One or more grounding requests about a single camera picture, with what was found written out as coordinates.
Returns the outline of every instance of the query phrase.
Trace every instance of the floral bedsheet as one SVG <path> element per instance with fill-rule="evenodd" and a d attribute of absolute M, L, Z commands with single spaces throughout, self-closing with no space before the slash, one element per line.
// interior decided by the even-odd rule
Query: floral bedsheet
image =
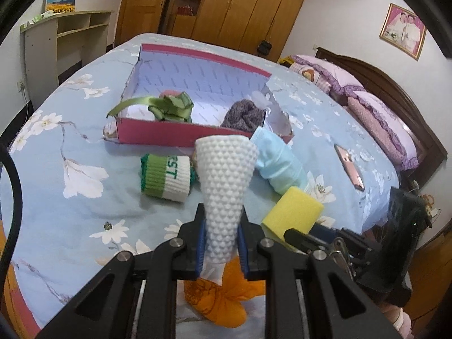
<path fill-rule="evenodd" d="M 384 222 L 396 171 L 367 132 L 302 76 L 263 58 L 192 40 L 145 34 L 113 49 L 63 83 L 33 114 L 10 153 L 23 190 L 23 223 L 13 264 L 23 298 L 44 326 L 115 253 L 143 253 L 177 235 L 195 215 L 199 185 L 184 204 L 140 192 L 140 157 L 148 152 L 185 154 L 186 149 L 120 145 L 103 139 L 103 127 L 124 89 L 141 43 L 159 43 L 235 58 L 273 74 L 267 86 L 289 114 L 294 138 L 288 146 L 309 177 L 311 196 L 325 205 L 324 221 L 361 232 Z M 349 150 L 366 190 L 357 191 L 334 150 Z M 0 179 L 5 233 L 12 194 Z M 245 197 L 250 221 L 260 223 L 279 196 L 258 173 Z M 203 276 L 221 280 L 221 267 Z M 248 320 L 236 329 L 217 327 L 184 301 L 179 285 L 178 338 L 264 337 L 264 298 L 245 302 Z"/>

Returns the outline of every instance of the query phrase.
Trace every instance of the electrical outlet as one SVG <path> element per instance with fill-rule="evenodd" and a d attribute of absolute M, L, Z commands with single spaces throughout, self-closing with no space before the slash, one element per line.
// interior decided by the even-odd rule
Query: electrical outlet
<path fill-rule="evenodd" d="M 17 91 L 20 93 L 20 92 L 22 92 L 22 85 L 23 85 L 23 87 L 24 87 L 24 91 L 25 91 L 25 82 L 23 81 L 23 80 L 20 80 L 20 81 L 18 81 L 17 82 Z"/>

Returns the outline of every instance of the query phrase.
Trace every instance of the yellow sponge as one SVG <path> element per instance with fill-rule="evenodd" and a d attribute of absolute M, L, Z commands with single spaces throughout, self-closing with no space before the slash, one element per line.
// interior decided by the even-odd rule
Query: yellow sponge
<path fill-rule="evenodd" d="M 323 210 L 323 205 L 292 186 L 279 199 L 262 223 L 284 241 L 284 232 L 295 228 L 308 233 Z"/>

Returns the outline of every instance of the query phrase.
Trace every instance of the gray knit fabric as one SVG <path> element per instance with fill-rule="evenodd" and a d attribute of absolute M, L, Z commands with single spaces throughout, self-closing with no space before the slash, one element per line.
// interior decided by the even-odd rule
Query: gray knit fabric
<path fill-rule="evenodd" d="M 222 127 L 255 132 L 264 123 L 265 112 L 256 107 L 249 99 L 242 99 L 232 105 L 227 112 Z"/>

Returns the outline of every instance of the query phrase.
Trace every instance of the pink phone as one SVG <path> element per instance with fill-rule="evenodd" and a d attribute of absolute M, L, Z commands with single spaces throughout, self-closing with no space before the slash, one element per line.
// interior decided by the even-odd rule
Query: pink phone
<path fill-rule="evenodd" d="M 352 162 L 350 154 L 344 148 L 339 145 L 334 145 L 336 152 L 339 156 L 339 159 L 342 162 L 345 172 L 349 175 L 350 181 L 355 186 L 355 189 L 364 191 L 364 183 L 362 183 L 361 176 L 359 175 L 358 170 L 355 168 L 355 165 Z"/>

